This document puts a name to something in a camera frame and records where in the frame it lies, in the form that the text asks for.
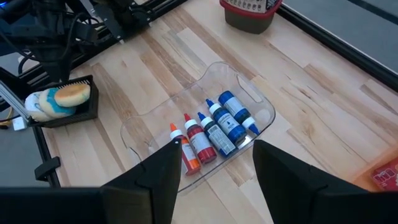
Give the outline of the steel box grater red trim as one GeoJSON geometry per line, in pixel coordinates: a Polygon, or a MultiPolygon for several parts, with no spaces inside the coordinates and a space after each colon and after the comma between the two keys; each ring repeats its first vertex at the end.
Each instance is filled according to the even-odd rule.
{"type": "Polygon", "coordinates": [[[283,0],[220,0],[225,21],[251,34],[261,34],[271,25],[283,0]]]}

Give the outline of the orange dye bottle white cap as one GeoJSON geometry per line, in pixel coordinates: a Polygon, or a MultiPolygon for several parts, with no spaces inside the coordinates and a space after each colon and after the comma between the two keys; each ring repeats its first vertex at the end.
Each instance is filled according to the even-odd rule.
{"type": "Polygon", "coordinates": [[[178,138],[181,140],[183,173],[186,176],[190,176],[199,172],[201,165],[189,143],[189,140],[173,123],[170,123],[170,138],[178,138]]]}

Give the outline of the silver aluminium extrusion bar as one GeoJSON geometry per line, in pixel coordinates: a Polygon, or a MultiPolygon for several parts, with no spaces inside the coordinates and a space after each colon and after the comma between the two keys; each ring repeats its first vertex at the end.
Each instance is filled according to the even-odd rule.
{"type": "Polygon", "coordinates": [[[28,122],[30,115],[28,114],[27,110],[24,107],[23,102],[21,99],[12,92],[12,90],[0,80],[0,96],[9,103],[23,119],[28,122]]]}

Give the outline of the black plastic basket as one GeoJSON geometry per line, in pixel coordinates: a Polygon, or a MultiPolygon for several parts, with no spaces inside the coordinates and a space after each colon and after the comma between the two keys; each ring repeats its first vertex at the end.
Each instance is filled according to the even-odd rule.
{"type": "Polygon", "coordinates": [[[53,83],[50,84],[47,87],[42,87],[39,88],[37,91],[43,92],[46,89],[49,88],[57,88],[61,89],[63,87],[66,87],[68,85],[73,85],[73,84],[88,84],[90,86],[90,98],[84,102],[81,105],[74,106],[76,108],[75,114],[71,116],[66,116],[64,118],[51,118],[50,121],[46,122],[37,122],[32,119],[30,116],[28,120],[28,125],[29,126],[39,126],[39,127],[44,127],[44,128],[56,128],[59,126],[64,126],[72,123],[77,123],[81,121],[86,121],[89,119],[95,119],[98,116],[98,89],[93,81],[93,76],[92,75],[87,75],[85,77],[80,77],[76,79],[69,80],[67,82],[63,83],[53,83]]]}

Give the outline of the red dye bottle white cap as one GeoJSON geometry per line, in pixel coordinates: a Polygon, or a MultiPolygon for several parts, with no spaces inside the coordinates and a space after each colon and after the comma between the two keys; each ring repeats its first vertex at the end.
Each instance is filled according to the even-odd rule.
{"type": "Polygon", "coordinates": [[[207,164],[216,159],[217,154],[207,138],[204,129],[188,114],[184,114],[185,129],[196,155],[202,164],[207,164]]]}

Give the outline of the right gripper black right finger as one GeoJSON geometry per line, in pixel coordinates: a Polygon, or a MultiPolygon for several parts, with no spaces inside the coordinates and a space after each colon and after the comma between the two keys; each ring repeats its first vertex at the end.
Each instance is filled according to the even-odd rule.
{"type": "Polygon", "coordinates": [[[369,224],[366,190],[262,140],[253,161],[274,224],[369,224]]]}

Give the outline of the clear plastic handled bin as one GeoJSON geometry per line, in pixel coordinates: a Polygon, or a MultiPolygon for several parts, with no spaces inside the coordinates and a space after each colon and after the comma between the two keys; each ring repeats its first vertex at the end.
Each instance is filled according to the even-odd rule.
{"type": "Polygon", "coordinates": [[[229,90],[255,120],[263,133],[275,120],[271,102],[242,73],[225,62],[212,63],[195,83],[178,92],[146,114],[131,116],[121,126],[120,135],[136,162],[143,161],[170,142],[170,123],[184,130],[184,114],[197,119],[209,115],[206,99],[218,101],[229,90]]]}

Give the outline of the yellow orange toy donut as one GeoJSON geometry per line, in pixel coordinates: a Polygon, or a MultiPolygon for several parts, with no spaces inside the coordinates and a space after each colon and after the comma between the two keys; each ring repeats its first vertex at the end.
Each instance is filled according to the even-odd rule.
{"type": "Polygon", "coordinates": [[[90,98],[88,84],[73,84],[59,89],[55,93],[55,101],[62,107],[74,107],[83,104],[90,98]]]}

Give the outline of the orange translucent plastic bin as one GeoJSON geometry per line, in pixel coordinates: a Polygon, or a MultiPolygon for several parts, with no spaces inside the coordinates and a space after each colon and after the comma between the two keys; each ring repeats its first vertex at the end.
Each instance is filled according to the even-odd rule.
{"type": "Polygon", "coordinates": [[[371,173],[378,167],[398,157],[398,148],[383,152],[377,159],[367,165],[362,171],[352,178],[352,183],[371,192],[398,192],[381,190],[372,180],[371,173]]]}

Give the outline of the red snack packet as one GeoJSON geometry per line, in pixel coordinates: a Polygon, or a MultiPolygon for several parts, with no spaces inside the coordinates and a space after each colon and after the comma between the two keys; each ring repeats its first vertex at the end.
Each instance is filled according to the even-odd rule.
{"type": "Polygon", "coordinates": [[[384,191],[398,191],[398,157],[371,173],[373,182],[384,191]]]}

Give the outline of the white power adapter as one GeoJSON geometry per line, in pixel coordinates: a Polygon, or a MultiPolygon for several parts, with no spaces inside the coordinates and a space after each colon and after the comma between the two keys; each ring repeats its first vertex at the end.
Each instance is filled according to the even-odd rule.
{"type": "Polygon", "coordinates": [[[12,120],[12,126],[15,131],[21,131],[23,129],[27,129],[26,120],[21,116],[14,118],[12,120]]]}

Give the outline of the round green yellow container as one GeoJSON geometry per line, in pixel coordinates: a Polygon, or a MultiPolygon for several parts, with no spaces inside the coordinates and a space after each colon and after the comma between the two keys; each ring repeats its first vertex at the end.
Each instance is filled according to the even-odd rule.
{"type": "Polygon", "coordinates": [[[44,113],[51,118],[64,118],[75,114],[75,107],[63,107],[56,103],[55,94],[58,92],[57,88],[49,88],[44,90],[39,96],[39,105],[44,113]]]}

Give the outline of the blue dye bottle white cap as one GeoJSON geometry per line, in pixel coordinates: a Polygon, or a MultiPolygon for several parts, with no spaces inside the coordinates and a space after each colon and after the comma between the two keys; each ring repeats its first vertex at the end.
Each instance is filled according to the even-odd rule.
{"type": "Polygon", "coordinates": [[[201,112],[198,112],[197,115],[206,136],[214,147],[216,147],[217,151],[223,157],[228,157],[232,154],[233,151],[236,150],[236,146],[230,141],[227,135],[225,135],[219,125],[211,117],[205,116],[201,112]]]}
{"type": "Polygon", "coordinates": [[[233,116],[233,118],[246,129],[250,130],[256,135],[259,135],[259,130],[256,126],[255,119],[246,107],[230,92],[225,91],[219,97],[218,101],[224,106],[233,116]]]}
{"type": "Polygon", "coordinates": [[[245,128],[220,104],[214,103],[210,99],[206,99],[206,103],[212,117],[227,135],[229,140],[235,145],[242,143],[247,135],[245,128]]]}

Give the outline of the white blue toy donut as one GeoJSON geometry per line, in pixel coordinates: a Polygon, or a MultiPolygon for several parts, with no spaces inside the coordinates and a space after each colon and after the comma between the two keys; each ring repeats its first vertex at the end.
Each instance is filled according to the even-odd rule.
{"type": "Polygon", "coordinates": [[[39,105],[39,96],[41,91],[31,93],[25,99],[25,109],[27,110],[28,114],[32,117],[33,120],[37,122],[46,122],[50,121],[51,117],[47,115],[39,105]]]}

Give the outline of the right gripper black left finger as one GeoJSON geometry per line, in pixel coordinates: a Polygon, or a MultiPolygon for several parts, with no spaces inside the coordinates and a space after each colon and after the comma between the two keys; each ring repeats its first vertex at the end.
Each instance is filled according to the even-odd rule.
{"type": "Polygon", "coordinates": [[[182,143],[173,139],[102,186],[107,224],[171,224],[180,185],[182,143]]]}

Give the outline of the black table clamp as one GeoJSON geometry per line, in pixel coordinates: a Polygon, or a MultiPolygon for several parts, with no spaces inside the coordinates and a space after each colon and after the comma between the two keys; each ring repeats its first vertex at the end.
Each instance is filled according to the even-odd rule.
{"type": "Polygon", "coordinates": [[[61,162],[58,156],[43,162],[34,170],[35,179],[42,182],[48,182],[49,176],[60,166],[61,162]]]}

